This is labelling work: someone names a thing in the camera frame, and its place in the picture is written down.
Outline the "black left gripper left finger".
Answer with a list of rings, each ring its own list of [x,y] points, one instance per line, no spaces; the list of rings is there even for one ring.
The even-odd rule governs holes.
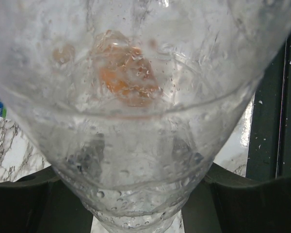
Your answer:
[[[0,233],[89,233],[92,221],[51,167],[0,183]]]

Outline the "large clear plastic bottle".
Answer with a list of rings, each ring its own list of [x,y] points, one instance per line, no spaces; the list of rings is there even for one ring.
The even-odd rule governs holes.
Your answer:
[[[291,0],[0,0],[0,99],[111,233],[162,233],[291,32]]]

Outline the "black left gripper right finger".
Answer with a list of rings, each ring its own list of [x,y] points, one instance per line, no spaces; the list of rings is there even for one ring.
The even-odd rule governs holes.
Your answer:
[[[182,217],[187,233],[291,233],[291,177],[257,182],[212,164]]]

